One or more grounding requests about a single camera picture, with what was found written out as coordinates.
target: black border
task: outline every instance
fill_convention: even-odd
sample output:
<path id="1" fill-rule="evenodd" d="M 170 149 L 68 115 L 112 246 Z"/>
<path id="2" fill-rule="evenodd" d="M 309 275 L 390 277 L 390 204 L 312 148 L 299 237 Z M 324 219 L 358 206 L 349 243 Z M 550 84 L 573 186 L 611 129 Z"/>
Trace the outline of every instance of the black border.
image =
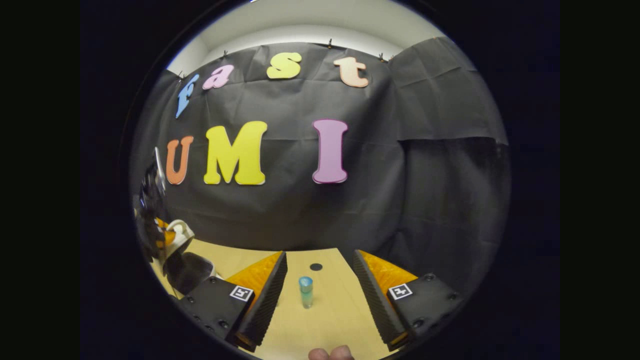
<path id="1" fill-rule="evenodd" d="M 131 141 L 130 131 L 122 136 L 133 125 L 126 119 L 141 110 L 133 99 L 144 98 L 169 54 L 238 4 L 81 3 L 82 358 L 232 358 L 159 296 L 164 290 L 134 241 L 127 164 L 118 159 Z M 559 357 L 559 3 L 407 6 L 439 25 L 485 78 L 508 132 L 513 174 L 492 269 L 449 326 L 410 357 Z"/>

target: black fabric backdrop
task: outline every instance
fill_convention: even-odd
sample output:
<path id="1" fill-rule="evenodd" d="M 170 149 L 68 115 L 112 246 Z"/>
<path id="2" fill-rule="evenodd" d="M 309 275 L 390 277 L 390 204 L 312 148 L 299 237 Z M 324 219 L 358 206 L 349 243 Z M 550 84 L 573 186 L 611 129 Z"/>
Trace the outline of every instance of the black fabric backdrop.
<path id="1" fill-rule="evenodd" d="M 268 79 L 278 53 L 302 55 L 292 79 Z M 334 60 L 354 56 L 365 88 L 340 80 Z M 214 69 L 235 70 L 221 88 L 203 90 Z M 178 119 L 178 93 L 195 74 Z M 166 161 L 169 141 L 191 135 L 188 171 L 167 187 L 167 221 L 186 221 L 196 237 L 258 250 L 354 249 L 415 274 L 434 272 L 463 294 L 484 276 L 497 250 L 509 203 L 508 143 L 499 112 L 477 70 L 447 38 L 421 42 L 390 62 L 318 44 L 252 47 L 212 61 L 184 80 L 165 71 L 134 137 L 131 194 L 152 150 Z M 341 184 L 317 184 L 312 122 L 348 124 Z M 249 121 L 268 130 L 260 148 L 266 183 L 205 184 L 207 130 L 225 126 L 230 141 Z M 179 166 L 181 147 L 176 152 Z"/>

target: screw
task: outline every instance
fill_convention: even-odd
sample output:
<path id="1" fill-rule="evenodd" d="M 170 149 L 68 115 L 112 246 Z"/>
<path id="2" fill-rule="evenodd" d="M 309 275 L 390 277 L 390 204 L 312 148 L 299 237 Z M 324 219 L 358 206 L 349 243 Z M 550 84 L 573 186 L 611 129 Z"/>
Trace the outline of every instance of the screw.
<path id="1" fill-rule="evenodd" d="M 418 320 L 413 322 L 413 327 L 420 327 L 422 326 L 422 324 L 424 324 L 424 320 L 422 318 L 419 318 Z"/>

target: foam letter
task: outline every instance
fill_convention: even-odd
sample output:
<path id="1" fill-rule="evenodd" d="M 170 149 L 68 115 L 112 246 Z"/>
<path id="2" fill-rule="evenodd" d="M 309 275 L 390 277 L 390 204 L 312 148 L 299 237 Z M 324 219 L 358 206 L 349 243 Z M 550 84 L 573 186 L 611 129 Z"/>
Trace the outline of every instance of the foam letter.
<path id="1" fill-rule="evenodd" d="M 314 121 L 314 128 L 318 132 L 319 156 L 313 180 L 318 184 L 345 181 L 347 172 L 342 169 L 342 134 L 349 127 L 342 121 L 323 119 Z"/>
<path id="2" fill-rule="evenodd" d="M 340 78 L 343 83 L 355 88 L 363 88 L 369 84 L 369 80 L 358 76 L 358 69 L 364 70 L 367 66 L 363 63 L 357 63 L 356 58 L 335 60 L 333 64 L 340 67 Z"/>
<path id="3" fill-rule="evenodd" d="M 187 174 L 187 163 L 189 161 L 189 146 L 193 142 L 193 136 L 185 136 L 182 138 L 182 154 L 180 155 L 180 170 L 175 172 L 173 161 L 175 159 L 175 150 L 178 147 L 178 140 L 171 140 L 167 145 L 166 153 L 166 178 L 169 183 L 178 185 L 184 180 Z"/>
<path id="4" fill-rule="evenodd" d="M 207 79 L 204 84 L 202 84 L 202 88 L 204 90 L 210 88 L 221 88 L 222 86 L 224 86 L 224 84 L 227 83 L 227 81 L 229 81 L 229 75 L 231 75 L 231 72 L 233 70 L 233 65 L 224 65 L 217 68 L 216 70 L 213 70 L 213 72 L 211 73 L 211 77 Z"/>
<path id="5" fill-rule="evenodd" d="M 271 66 L 267 68 L 269 79 L 291 79 L 300 73 L 299 62 L 302 56 L 298 53 L 280 53 L 271 58 Z"/>
<path id="6" fill-rule="evenodd" d="M 204 182 L 220 184 L 220 172 L 225 182 L 231 177 L 238 164 L 236 182 L 240 185 L 262 185 L 264 174 L 260 171 L 260 142 L 262 134 L 267 131 L 267 124 L 262 121 L 247 122 L 236 137 L 233 146 L 224 126 L 214 126 L 207 131 L 209 153 L 207 155 L 207 173 Z"/>
<path id="7" fill-rule="evenodd" d="M 193 93 L 193 83 L 200 77 L 200 75 L 196 74 L 196 76 L 194 76 L 193 78 L 191 78 L 191 80 L 189 80 L 189 82 L 187 83 L 187 85 L 185 85 L 184 88 L 182 88 L 182 90 L 180 90 L 180 93 L 178 94 L 178 112 L 175 113 L 175 118 L 177 119 L 178 116 L 180 116 L 180 114 L 182 113 L 182 111 L 187 107 L 187 105 L 189 104 L 189 99 L 188 97 L 191 96 L 191 93 Z"/>

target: pink letter i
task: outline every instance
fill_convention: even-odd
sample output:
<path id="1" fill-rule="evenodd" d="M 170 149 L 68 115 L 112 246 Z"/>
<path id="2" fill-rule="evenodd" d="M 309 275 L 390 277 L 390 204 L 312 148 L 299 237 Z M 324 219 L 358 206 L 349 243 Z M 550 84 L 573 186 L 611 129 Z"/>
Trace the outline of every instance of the pink letter i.
<path id="1" fill-rule="evenodd" d="M 342 169 L 342 134 L 349 127 L 342 121 L 323 119 L 314 121 L 314 128 L 318 132 L 319 156 L 313 180 L 318 184 L 345 181 L 347 172 Z"/>

